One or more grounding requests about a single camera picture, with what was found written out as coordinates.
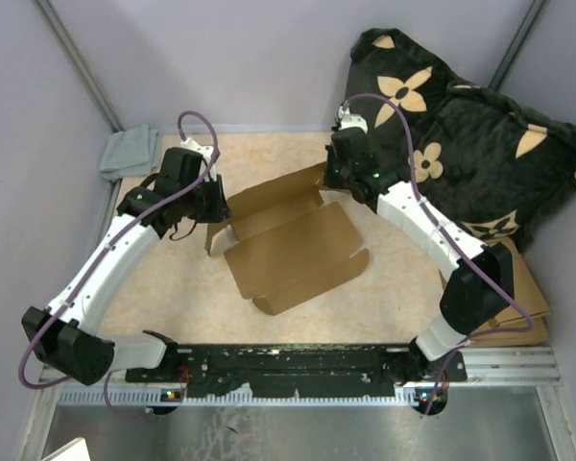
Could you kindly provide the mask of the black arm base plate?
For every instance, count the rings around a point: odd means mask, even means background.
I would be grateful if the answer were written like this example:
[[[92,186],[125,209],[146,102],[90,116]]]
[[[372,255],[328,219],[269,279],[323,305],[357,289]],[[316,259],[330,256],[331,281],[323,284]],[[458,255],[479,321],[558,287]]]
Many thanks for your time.
[[[448,385],[467,378],[460,353],[420,368],[410,344],[171,345],[157,368],[126,372],[129,383],[176,382],[190,399],[249,387],[264,401],[361,401],[415,385],[417,409],[430,415],[444,409]]]

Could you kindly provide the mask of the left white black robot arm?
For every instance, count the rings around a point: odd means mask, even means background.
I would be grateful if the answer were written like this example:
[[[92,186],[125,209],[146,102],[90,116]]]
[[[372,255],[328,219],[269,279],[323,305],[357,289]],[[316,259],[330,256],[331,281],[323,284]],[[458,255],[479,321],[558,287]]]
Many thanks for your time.
[[[117,371],[147,369],[167,381],[180,369],[170,339],[154,332],[103,339],[98,331],[109,305],[142,257],[184,218],[221,223],[229,210],[217,149],[186,140],[168,149],[160,170],[131,189],[106,235],[71,282],[42,309],[22,317],[30,341],[24,356],[83,385]]]

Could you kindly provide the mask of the brown cardboard box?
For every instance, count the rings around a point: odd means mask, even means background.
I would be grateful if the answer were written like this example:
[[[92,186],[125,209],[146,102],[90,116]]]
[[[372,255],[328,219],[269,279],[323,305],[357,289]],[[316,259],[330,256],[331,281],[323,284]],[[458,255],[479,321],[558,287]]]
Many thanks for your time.
[[[207,227],[204,248],[230,229],[236,242],[223,255],[240,295],[276,316],[358,278],[370,252],[337,202],[321,195],[318,163],[228,198],[231,216]]]

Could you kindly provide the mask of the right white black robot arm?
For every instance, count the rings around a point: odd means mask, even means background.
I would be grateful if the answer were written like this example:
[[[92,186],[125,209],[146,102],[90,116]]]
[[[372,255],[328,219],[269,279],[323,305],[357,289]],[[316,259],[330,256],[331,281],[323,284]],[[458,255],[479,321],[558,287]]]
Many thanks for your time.
[[[334,132],[326,147],[324,184],[345,189],[359,204],[394,224],[438,265],[445,279],[440,313],[410,344],[408,366],[420,380],[433,378],[442,357],[493,319],[514,295],[511,252],[463,232],[410,182],[382,169],[360,128]]]

